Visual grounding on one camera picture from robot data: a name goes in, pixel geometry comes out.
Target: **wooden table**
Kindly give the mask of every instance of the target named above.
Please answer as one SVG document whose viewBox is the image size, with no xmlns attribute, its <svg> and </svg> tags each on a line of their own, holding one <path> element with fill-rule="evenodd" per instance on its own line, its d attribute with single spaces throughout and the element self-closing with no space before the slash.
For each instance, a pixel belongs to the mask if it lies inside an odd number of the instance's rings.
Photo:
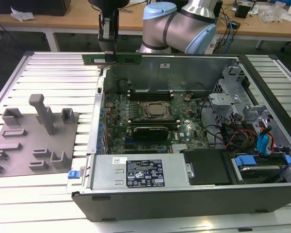
<svg viewBox="0 0 291 233">
<path fill-rule="evenodd" d="M 232 2 L 233 0 L 224 0 L 223 8 Z M 142 35 L 145 6 L 139 4 L 131 7 L 132 13 L 120 12 L 119 34 Z M 232 20 L 241 23 L 236 39 L 291 41 L 291 22 L 284 20 L 280 23 L 263 23 L 256 15 L 248 16 L 246 19 L 235 18 L 234 12 L 229 9 L 231 6 L 225 9 L 225 13 Z M 98 15 L 99 11 L 91 8 L 87 0 L 71 0 L 70 8 L 64 17 L 35 16 L 34 20 L 19 22 L 10 15 L 0 15 L 0 23 L 8 31 L 43 32 L 46 34 L 50 50 L 59 51 L 55 33 L 97 34 Z M 217 27 L 216 38 L 219 38 L 226 30 L 223 20 L 218 21 Z"/>
</svg>

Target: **green circuit board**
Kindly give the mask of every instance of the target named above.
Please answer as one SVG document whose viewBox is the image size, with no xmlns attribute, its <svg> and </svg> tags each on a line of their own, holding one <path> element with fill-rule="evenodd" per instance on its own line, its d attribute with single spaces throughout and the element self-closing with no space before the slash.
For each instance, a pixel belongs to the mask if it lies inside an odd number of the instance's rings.
<svg viewBox="0 0 291 233">
<path fill-rule="evenodd" d="M 136 143 L 131 135 L 133 127 L 128 124 L 128 120 L 142 118 L 143 104 L 146 102 L 132 102 L 125 95 L 114 93 L 107 95 L 105 106 L 110 106 L 107 108 L 107 128 L 112 135 L 108 154 L 177 153 L 178 148 L 209 148 L 207 136 L 204 135 L 197 117 L 196 100 L 185 102 L 184 95 L 185 93 L 175 93 L 174 99 L 166 102 L 170 117 L 179 119 L 180 123 L 178 130 L 169 131 L 167 140 L 159 143 Z"/>
</svg>

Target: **sticker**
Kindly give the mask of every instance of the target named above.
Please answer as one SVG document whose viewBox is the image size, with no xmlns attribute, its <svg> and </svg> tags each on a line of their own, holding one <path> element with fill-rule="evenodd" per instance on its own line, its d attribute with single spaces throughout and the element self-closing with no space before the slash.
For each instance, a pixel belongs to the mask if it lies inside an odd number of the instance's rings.
<svg viewBox="0 0 291 233">
<path fill-rule="evenodd" d="M 170 68 L 170 64 L 168 64 L 168 63 L 162 63 L 162 64 L 160 65 L 160 68 L 169 69 L 169 68 Z"/>
<path fill-rule="evenodd" d="M 106 63 L 105 59 L 94 59 L 94 63 Z"/>
<path fill-rule="evenodd" d="M 128 188 L 164 187 L 161 160 L 126 161 L 126 186 Z"/>
<path fill-rule="evenodd" d="M 112 164 L 126 164 L 127 157 L 113 157 Z"/>
</svg>

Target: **computer tower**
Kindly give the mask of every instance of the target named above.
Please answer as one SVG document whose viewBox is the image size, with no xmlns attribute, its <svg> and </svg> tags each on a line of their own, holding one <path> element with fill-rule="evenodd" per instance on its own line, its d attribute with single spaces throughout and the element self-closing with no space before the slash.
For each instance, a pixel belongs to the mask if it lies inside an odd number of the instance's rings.
<svg viewBox="0 0 291 233">
<path fill-rule="evenodd" d="M 11 13 L 11 7 L 34 15 L 64 16 L 71 0 L 0 0 L 0 14 Z"/>
</svg>

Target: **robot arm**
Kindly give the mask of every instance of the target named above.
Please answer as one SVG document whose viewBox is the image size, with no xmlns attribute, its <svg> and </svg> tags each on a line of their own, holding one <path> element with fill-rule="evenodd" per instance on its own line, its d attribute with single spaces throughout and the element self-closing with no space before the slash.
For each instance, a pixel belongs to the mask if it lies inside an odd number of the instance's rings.
<svg viewBox="0 0 291 233">
<path fill-rule="evenodd" d="M 115 61 L 115 45 L 118 36 L 119 8 L 128 5 L 129 0 L 88 0 L 90 4 L 98 7 L 99 34 L 98 41 L 102 51 L 105 51 L 106 62 Z"/>
<path fill-rule="evenodd" d="M 101 10 L 98 41 L 106 62 L 115 62 L 119 8 L 129 0 L 88 0 Z M 144 12 L 143 44 L 140 52 L 170 52 L 173 47 L 185 53 L 203 53 L 211 43 L 216 26 L 213 9 L 217 0 L 189 0 L 181 12 L 171 2 L 149 4 Z"/>
<path fill-rule="evenodd" d="M 144 11 L 143 44 L 140 52 L 203 53 L 216 32 L 213 13 L 217 0 L 189 0 L 180 13 L 171 2 L 148 5 Z"/>
</svg>

